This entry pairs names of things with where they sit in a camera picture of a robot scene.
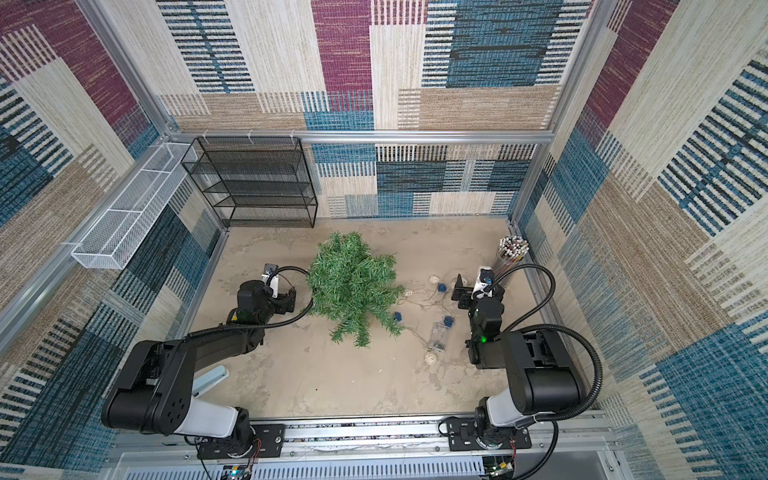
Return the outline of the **small green christmas tree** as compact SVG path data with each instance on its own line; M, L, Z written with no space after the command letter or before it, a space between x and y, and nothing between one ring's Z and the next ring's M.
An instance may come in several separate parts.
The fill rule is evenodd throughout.
M334 323L334 343L352 339L356 347L367 348L373 320L394 337L402 333L391 311L405 292L397 283L395 265L392 255L373 254L356 231L334 231L318 245L308 275L312 313Z

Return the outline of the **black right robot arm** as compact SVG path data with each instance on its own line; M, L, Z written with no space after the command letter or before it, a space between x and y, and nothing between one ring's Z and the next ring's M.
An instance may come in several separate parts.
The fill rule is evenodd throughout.
M528 332L502 330L504 289L484 291L493 279L491 270L482 269L470 287L458 276L451 299L468 312L470 363L479 370L505 371L508 387L482 398L471 418L445 420L452 451L529 448L528 427L540 415L568 412L588 398L558 331L547 325Z

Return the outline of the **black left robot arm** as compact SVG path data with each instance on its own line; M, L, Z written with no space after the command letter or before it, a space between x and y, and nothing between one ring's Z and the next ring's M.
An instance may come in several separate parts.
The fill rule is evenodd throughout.
M244 423L243 412L196 399L197 371L248 354L263 344L276 314L294 311L296 289L278 293L261 280L240 285L237 307L225 324L170 341L144 340L131 350L103 407L112 429L142 434L224 439Z

